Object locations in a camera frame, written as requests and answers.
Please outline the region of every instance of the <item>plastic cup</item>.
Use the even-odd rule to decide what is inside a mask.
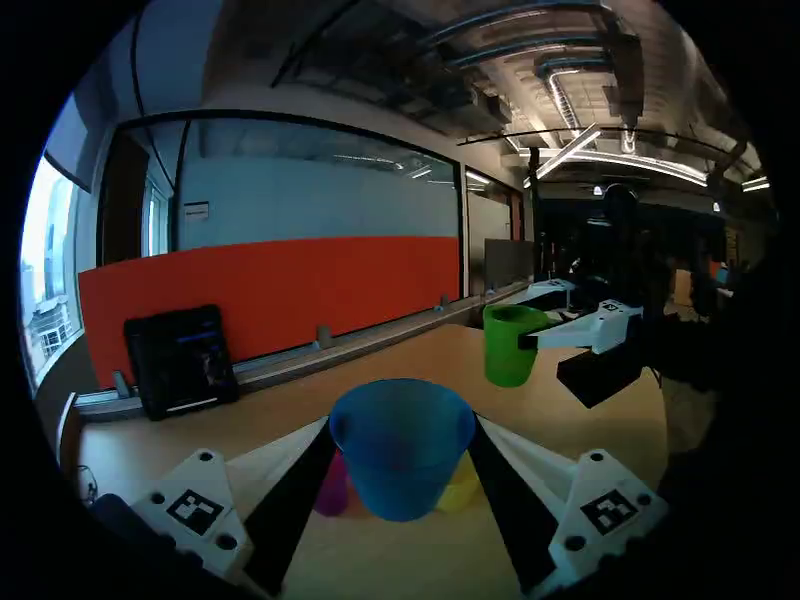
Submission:
[[[446,513],[456,513],[464,510],[472,500],[475,492],[480,487],[480,480],[469,453],[465,452],[458,463],[456,472],[453,473],[450,483],[444,488],[444,493],[436,503],[436,508]]]
[[[432,511],[475,434],[458,394],[417,379],[350,390],[333,408],[331,434],[364,505],[387,521]]]
[[[347,467],[339,452],[333,455],[328,473],[322,480],[314,510],[326,517],[335,517],[347,509]]]
[[[528,380],[536,360],[535,349],[520,350],[519,336],[550,324],[545,313],[528,306],[492,304],[483,309],[486,341],[486,378],[501,387],[517,387]]]

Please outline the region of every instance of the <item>blue cup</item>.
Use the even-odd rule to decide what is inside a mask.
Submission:
[[[373,381],[339,398],[330,429],[364,505],[387,521],[436,507],[475,434],[472,409],[418,379]]]

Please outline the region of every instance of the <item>yellow cup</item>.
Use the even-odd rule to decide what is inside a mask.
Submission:
[[[472,496],[475,495],[479,486],[478,474],[475,472],[469,452],[464,452],[464,456],[461,457],[456,472],[453,473],[450,483],[445,487],[436,508],[446,513],[463,510],[472,500]]]

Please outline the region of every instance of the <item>sky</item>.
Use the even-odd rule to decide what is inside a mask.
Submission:
[[[25,213],[25,225],[22,229],[22,248],[20,250],[20,262],[28,263],[33,267],[33,295],[36,300],[44,296],[44,244],[47,229],[47,209],[50,205],[50,193],[53,186],[59,180],[64,179],[53,166],[42,157],[33,178],[31,193],[28,197],[28,208]],[[67,208],[69,211],[69,201],[72,197],[72,183],[67,186]],[[57,232],[63,236],[66,233],[67,224],[58,224],[61,231]]]

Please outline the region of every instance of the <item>pink cup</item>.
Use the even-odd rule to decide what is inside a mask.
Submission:
[[[326,517],[335,517],[347,509],[347,468],[341,453],[333,455],[328,474],[314,503],[314,510]]]

